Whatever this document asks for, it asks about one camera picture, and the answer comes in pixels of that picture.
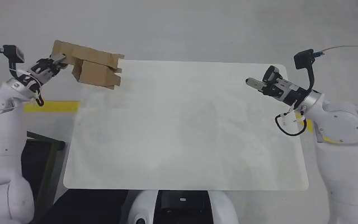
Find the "white tabletop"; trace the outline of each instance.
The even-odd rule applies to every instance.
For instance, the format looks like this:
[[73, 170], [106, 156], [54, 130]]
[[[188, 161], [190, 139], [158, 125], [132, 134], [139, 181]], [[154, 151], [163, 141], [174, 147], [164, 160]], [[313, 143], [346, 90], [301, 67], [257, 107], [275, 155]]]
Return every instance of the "white tabletop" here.
[[274, 122], [288, 107], [245, 84], [268, 67], [126, 60], [119, 88], [84, 85], [65, 186], [306, 189], [300, 139]]

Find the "gray floor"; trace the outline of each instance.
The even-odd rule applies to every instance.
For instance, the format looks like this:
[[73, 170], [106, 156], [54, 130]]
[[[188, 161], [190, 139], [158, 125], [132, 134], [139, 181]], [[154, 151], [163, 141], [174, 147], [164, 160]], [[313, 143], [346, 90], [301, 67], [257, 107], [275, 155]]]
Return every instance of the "gray floor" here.
[[[286, 67], [289, 80], [307, 87], [307, 74], [295, 70], [293, 55], [358, 44], [357, 19], [356, 0], [2, 0], [0, 41], [18, 45], [27, 66], [49, 55], [53, 41], [60, 39], [127, 59], [278, 63]], [[319, 58], [315, 89], [331, 101], [358, 104], [357, 60], [358, 50], [349, 48]], [[4, 58], [0, 72], [8, 74]], [[1, 81], [7, 78], [2, 75]], [[43, 94], [78, 100], [77, 87], [68, 72], [46, 85]], [[34, 119], [29, 128], [70, 142], [70, 126], [48, 125], [53, 116]], [[64, 120], [61, 115], [56, 119]], [[241, 223], [327, 223], [326, 190], [310, 133], [302, 135], [302, 146], [308, 190], [228, 192]]]

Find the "cable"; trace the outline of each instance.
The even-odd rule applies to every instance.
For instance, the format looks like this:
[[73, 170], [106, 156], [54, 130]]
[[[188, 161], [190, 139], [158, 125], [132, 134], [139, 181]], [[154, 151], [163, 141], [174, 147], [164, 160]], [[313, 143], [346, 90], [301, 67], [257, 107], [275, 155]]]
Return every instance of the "cable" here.
[[326, 49], [320, 50], [319, 52], [325, 52], [326, 50], [330, 50], [330, 49], [333, 49], [333, 48], [345, 48], [345, 47], [349, 47], [349, 46], [352, 46], [352, 47], [358, 47], [358, 45], [341, 45], [341, 46], [332, 46], [332, 47], [330, 47], [330, 48], [326, 48]]
[[306, 128], [307, 128], [307, 121], [306, 121], [306, 119], [304, 119], [303, 120], [303, 129], [299, 132], [299, 133], [296, 133], [296, 134], [290, 134], [290, 133], [288, 133], [288, 132], [286, 132], [285, 130], [283, 130], [282, 129], [282, 127], [280, 126], [280, 124], [279, 124], [279, 121], [277, 120], [279, 117], [281, 117], [281, 114], [279, 114], [279, 115], [277, 115], [276, 117], [275, 117], [275, 123], [276, 123], [276, 125], [279, 127], [279, 129], [283, 132], [283, 133], [285, 133], [285, 134], [287, 134], [288, 136], [299, 136], [300, 134], [302, 134], [305, 130], [306, 130]]

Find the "brown cardboard box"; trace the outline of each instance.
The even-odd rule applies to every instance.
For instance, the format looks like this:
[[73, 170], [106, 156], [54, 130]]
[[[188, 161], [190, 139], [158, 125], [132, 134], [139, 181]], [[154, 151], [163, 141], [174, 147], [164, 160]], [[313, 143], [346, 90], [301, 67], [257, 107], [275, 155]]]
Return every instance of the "brown cardboard box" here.
[[110, 89], [114, 89], [114, 86], [119, 86], [121, 82], [121, 77], [114, 74], [108, 66], [86, 60], [79, 61], [72, 70], [72, 74], [78, 77], [78, 82]]
[[68, 64], [73, 66], [76, 63], [76, 59], [74, 58], [79, 58], [117, 69], [118, 60], [124, 59], [124, 55], [122, 54], [111, 54], [99, 50], [94, 50], [85, 46], [79, 46], [56, 40], [52, 49], [52, 54], [59, 53], [65, 54], [67, 56]]
[[67, 57], [66, 57], [66, 60], [64, 62], [74, 66], [74, 64], [76, 62], [76, 59], [72, 56], [72, 51], [76, 47], [81, 47], [81, 46], [66, 43], [66, 42], [62, 42], [62, 41], [59, 41], [59, 40], [55, 40], [55, 43], [54, 43], [54, 46], [52, 48], [52, 53], [51, 54], [60, 54], [60, 53], [65, 54]]
[[111, 67], [112, 69], [117, 69], [118, 59], [124, 58], [124, 55], [122, 54], [110, 54], [85, 47], [74, 48], [72, 56], [89, 62], [103, 64], [104, 66]]
[[121, 78], [115, 72], [121, 72], [117, 68], [118, 60], [123, 59], [122, 54], [101, 52], [92, 48], [70, 44], [56, 40], [52, 54], [65, 54], [68, 64], [73, 65], [72, 74], [78, 82], [95, 86], [103, 86], [114, 89], [120, 85]]

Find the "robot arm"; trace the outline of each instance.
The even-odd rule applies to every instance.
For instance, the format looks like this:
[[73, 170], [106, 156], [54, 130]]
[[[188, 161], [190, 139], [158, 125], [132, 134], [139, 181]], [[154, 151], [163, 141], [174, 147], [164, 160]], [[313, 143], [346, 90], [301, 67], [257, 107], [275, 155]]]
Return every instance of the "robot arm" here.
[[[358, 223], [358, 107], [349, 102], [330, 103], [324, 94], [312, 90], [312, 64], [321, 55], [322, 52], [306, 50], [294, 57], [296, 68], [308, 71], [310, 88], [307, 90], [284, 80], [274, 66], [267, 70], [262, 82], [248, 78], [246, 84], [290, 105], [296, 113], [313, 121], [318, 169], [329, 197], [329, 224]], [[305, 122], [301, 132], [288, 135], [297, 136], [306, 126]]]
[[38, 60], [27, 72], [17, 71], [16, 63], [23, 63], [19, 49], [4, 45], [0, 52], [8, 57], [13, 76], [0, 87], [0, 223], [29, 223], [34, 215], [34, 199], [21, 172], [26, 143], [22, 103], [36, 98], [42, 106], [41, 86], [67, 65], [63, 63], [65, 55], [59, 54]]

